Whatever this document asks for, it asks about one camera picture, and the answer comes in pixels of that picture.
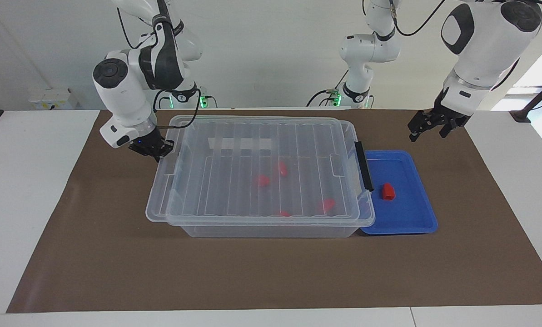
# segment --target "brown paper mat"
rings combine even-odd
[[[414,157],[438,231],[190,238],[146,219],[157,165],[109,148],[102,112],[7,312],[542,304],[542,262],[465,130],[410,143],[413,111],[204,113],[349,120],[366,149]]]

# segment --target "clear plastic storage box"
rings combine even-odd
[[[349,122],[198,116],[166,138],[175,148],[158,165],[153,222],[197,238],[347,238],[374,223]]]

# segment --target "red block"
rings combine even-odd
[[[289,171],[287,170],[287,165],[285,165],[285,162],[279,161],[279,174],[281,177],[287,177],[289,174]]]
[[[327,198],[323,200],[319,205],[319,211],[324,215],[327,215],[331,209],[335,207],[335,199]]]
[[[390,183],[386,183],[382,187],[382,198],[392,201],[396,198],[396,191]]]
[[[269,184],[271,184],[271,179],[268,176],[259,175],[259,177],[257,178],[257,185],[259,185],[259,188],[264,188]]]

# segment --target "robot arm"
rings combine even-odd
[[[173,144],[161,136],[144,89],[162,89],[188,102],[198,88],[183,60],[200,58],[202,47],[166,0],[112,1],[123,12],[151,22],[153,35],[143,48],[110,52],[95,67],[95,87],[113,114],[100,132],[114,148],[129,144],[133,151],[159,161]]]
[[[395,8],[402,0],[393,0]],[[349,75],[338,85],[341,105],[362,108],[368,98],[374,78],[370,62],[390,62],[400,54],[400,41],[396,35],[390,0],[370,0],[367,4],[366,24],[374,31],[371,35],[350,35],[343,42],[339,55],[348,64]]]
[[[433,109],[419,111],[408,124],[412,142],[435,126],[443,125],[443,138],[464,126],[541,28],[541,10],[530,0],[465,2],[451,12],[441,31],[444,44],[458,55],[458,62]]]

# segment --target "blue plastic tray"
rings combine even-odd
[[[428,201],[412,157],[405,151],[366,151],[374,184],[376,221],[362,228],[366,234],[424,234],[435,232],[437,218]],[[382,186],[396,191],[393,201],[382,199]]]

